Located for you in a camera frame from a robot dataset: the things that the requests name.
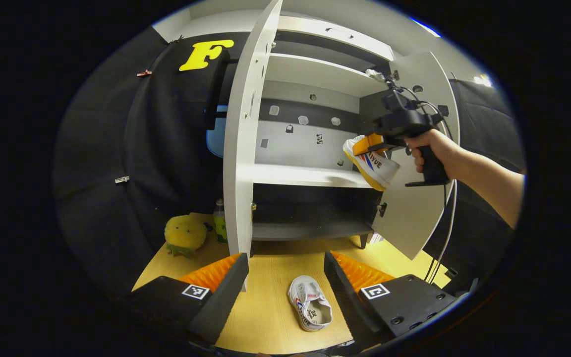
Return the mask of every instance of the yellow letter f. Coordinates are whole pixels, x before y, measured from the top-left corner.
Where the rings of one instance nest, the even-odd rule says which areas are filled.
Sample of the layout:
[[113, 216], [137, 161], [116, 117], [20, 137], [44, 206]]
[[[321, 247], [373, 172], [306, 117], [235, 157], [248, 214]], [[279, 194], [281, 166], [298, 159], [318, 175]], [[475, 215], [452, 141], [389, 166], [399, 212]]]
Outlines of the yellow letter f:
[[208, 66], [208, 62], [204, 61], [206, 56], [209, 59], [216, 59], [222, 53], [222, 47], [230, 48], [235, 43], [231, 39], [223, 39], [219, 41], [199, 42], [193, 45], [193, 52], [188, 57], [188, 61], [179, 66], [179, 70], [202, 69]]

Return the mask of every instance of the bottle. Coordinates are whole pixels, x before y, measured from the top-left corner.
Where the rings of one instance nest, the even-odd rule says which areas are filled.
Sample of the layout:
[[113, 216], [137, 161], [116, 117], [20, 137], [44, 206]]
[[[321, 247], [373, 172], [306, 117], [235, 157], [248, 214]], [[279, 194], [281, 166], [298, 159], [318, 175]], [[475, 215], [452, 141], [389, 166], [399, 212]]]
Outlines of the bottle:
[[226, 219], [224, 217], [224, 199], [220, 198], [215, 203], [213, 211], [213, 222], [215, 222], [215, 234], [220, 242], [228, 242], [226, 235]]

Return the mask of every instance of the pineapple plush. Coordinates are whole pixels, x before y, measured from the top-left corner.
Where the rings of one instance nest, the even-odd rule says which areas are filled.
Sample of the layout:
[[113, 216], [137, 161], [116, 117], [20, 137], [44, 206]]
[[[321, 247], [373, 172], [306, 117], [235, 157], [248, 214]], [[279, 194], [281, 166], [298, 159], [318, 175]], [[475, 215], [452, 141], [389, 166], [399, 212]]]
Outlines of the pineapple plush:
[[199, 215], [172, 217], [165, 227], [165, 240], [167, 249], [173, 256], [179, 254], [193, 257], [197, 248], [204, 244], [206, 239], [206, 226]]

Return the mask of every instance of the wooden floor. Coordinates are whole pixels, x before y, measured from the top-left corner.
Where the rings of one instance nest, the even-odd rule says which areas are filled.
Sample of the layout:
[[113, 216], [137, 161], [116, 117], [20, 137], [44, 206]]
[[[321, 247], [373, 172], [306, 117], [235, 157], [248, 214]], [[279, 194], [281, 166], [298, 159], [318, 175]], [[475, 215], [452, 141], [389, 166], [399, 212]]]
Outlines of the wooden floor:
[[[431, 256], [421, 251], [409, 260], [389, 242], [358, 248], [358, 236], [312, 241], [253, 242], [254, 255], [246, 292], [240, 292], [216, 346], [247, 353], [272, 355], [303, 353], [328, 348], [351, 340], [343, 314], [323, 273], [325, 251], [332, 249], [368, 264], [394, 277], [415, 274], [424, 277]], [[162, 246], [145, 268], [134, 289], [158, 276], [181, 276], [228, 256], [227, 244], [217, 242], [215, 232], [208, 233], [204, 245], [193, 258], [173, 257]], [[435, 283], [449, 282], [440, 267]], [[294, 278], [309, 275], [317, 280], [333, 309], [334, 320], [319, 332], [306, 332], [298, 324], [297, 314], [288, 302], [287, 289]]]

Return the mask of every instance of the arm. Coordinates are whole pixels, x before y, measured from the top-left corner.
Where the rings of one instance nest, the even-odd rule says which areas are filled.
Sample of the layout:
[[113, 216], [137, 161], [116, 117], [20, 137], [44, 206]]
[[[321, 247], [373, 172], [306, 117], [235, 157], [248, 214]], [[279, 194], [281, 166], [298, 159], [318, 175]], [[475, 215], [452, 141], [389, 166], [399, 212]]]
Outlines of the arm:
[[474, 152], [464, 150], [435, 129], [415, 138], [406, 138], [415, 157], [415, 169], [422, 172], [424, 159], [416, 147], [430, 145], [450, 179], [464, 182], [485, 199], [511, 228], [521, 211], [525, 176], [501, 167]]

